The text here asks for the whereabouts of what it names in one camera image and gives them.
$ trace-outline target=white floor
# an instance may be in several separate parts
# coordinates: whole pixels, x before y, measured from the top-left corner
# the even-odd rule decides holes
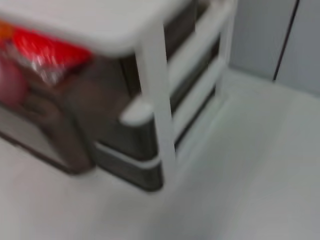
[[[320,100],[229,71],[228,99],[173,191],[68,177],[0,144],[0,238],[318,240]]]

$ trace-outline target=shelf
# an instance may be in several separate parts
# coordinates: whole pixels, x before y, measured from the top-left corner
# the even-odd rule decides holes
[[[170,94],[183,84],[183,79],[219,37],[222,28],[232,14],[233,4],[235,4],[233,0],[212,2],[196,24],[195,33],[188,38],[168,63]],[[124,125],[134,127],[146,123],[152,117],[152,105],[142,95],[139,95],[124,110],[120,121]]]
[[[214,60],[208,67],[208,70],[195,84],[191,92],[186,96],[173,116],[175,140],[177,140],[189,121],[194,117],[225,69],[226,63],[223,59],[217,58]]]
[[[107,55],[132,53],[155,21],[189,0],[0,0],[0,19]]]

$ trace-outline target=tabletop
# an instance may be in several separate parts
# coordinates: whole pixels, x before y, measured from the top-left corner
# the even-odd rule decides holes
[[[189,0],[0,0],[0,18],[107,54],[133,50]]]

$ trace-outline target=red plastic bag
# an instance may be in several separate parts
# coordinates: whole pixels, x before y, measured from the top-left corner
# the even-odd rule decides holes
[[[21,28],[14,31],[6,50],[10,58],[33,69],[49,86],[59,83],[68,70],[92,57],[86,49]]]

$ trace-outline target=white wall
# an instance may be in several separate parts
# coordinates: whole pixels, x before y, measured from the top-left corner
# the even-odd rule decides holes
[[[302,0],[277,83],[320,96],[320,0]]]
[[[296,0],[239,0],[231,65],[272,79]]]

